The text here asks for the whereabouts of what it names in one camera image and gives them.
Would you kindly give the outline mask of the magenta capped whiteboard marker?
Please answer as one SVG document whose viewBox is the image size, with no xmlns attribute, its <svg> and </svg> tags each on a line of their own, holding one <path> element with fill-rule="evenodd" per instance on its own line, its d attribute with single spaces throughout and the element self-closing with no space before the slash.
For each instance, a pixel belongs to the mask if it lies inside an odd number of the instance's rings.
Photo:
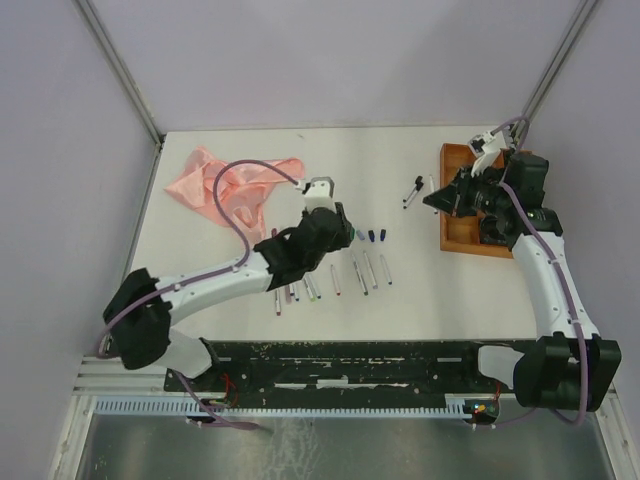
<svg viewBox="0 0 640 480">
<path fill-rule="evenodd" d="M 282 314 L 281 295 L 278 289 L 274 290 L 274 303 L 275 303 L 276 316 L 281 316 Z"/>
</svg>

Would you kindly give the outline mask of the lime green capped marker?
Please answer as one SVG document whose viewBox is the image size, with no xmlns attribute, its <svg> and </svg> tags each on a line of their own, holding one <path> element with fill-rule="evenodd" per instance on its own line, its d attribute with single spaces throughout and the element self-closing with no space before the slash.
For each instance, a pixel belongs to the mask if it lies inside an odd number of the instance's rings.
<svg viewBox="0 0 640 480">
<path fill-rule="evenodd" d="M 313 289 L 313 287 L 312 287 L 312 285 L 311 285 L 311 283 L 310 283 L 310 281 L 309 281 L 307 276 L 304 276 L 302 278 L 302 283 L 303 283 L 304 289 L 305 289 L 305 291 L 307 293 L 307 296 L 308 296 L 309 300 L 311 302 L 315 302 L 316 301 L 316 295 L 315 295 L 314 289 Z"/>
</svg>

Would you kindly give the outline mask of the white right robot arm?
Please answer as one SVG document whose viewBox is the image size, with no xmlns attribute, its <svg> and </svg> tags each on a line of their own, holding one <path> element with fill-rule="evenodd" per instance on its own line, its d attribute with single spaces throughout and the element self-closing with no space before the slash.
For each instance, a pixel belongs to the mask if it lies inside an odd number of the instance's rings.
<svg viewBox="0 0 640 480">
<path fill-rule="evenodd" d="M 495 220 L 498 234 L 524 275 L 538 338 L 525 352 L 482 346 L 462 362 L 460 382 L 481 391 L 494 379 L 511 389 L 525 408 L 599 409 L 622 360 L 619 344 L 605 340 L 591 321 L 572 279 L 563 229 L 544 207 L 546 159 L 530 152 L 507 156 L 504 167 L 473 175 L 462 167 L 424 204 L 455 218 L 477 213 Z"/>
</svg>

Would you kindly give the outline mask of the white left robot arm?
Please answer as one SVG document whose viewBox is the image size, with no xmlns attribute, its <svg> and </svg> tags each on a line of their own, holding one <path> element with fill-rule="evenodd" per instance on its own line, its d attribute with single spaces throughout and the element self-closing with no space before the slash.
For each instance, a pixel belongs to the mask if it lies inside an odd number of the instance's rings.
<svg viewBox="0 0 640 480">
<path fill-rule="evenodd" d="M 352 240 L 353 227 L 337 202 L 303 212 L 298 226 L 216 269 L 176 277 L 153 277 L 145 268 L 129 273 L 103 312 L 124 368 L 157 365 L 181 373 L 198 389 L 212 389 L 221 366 L 208 342 L 175 325 L 222 302 L 301 281 L 326 254 L 349 247 Z"/>
</svg>

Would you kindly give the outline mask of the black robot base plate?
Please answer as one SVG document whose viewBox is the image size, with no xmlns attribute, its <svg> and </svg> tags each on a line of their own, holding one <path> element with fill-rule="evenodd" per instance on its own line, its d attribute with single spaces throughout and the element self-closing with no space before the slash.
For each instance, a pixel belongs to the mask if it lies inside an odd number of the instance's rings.
<svg viewBox="0 0 640 480">
<path fill-rule="evenodd" d="M 447 394 L 488 394 L 496 381 L 479 372 L 483 340 L 209 341 L 215 360 L 187 381 L 204 397 L 238 406 L 312 408 L 421 406 Z"/>
</svg>

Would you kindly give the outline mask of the lavender capped marker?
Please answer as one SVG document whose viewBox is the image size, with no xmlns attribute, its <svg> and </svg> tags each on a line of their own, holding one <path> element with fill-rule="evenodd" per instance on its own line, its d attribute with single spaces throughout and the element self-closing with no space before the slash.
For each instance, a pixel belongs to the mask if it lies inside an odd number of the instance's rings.
<svg viewBox="0 0 640 480">
<path fill-rule="evenodd" d="M 373 290 L 377 290 L 379 285 L 378 285 L 378 282 L 377 282 L 375 270 L 373 268 L 373 264 L 371 262 L 370 256 L 369 256 L 369 254 L 368 254 L 368 252 L 366 250 L 363 250 L 363 258 L 364 258 L 364 263 L 366 265 L 369 277 L 371 279 L 372 289 Z"/>
</svg>

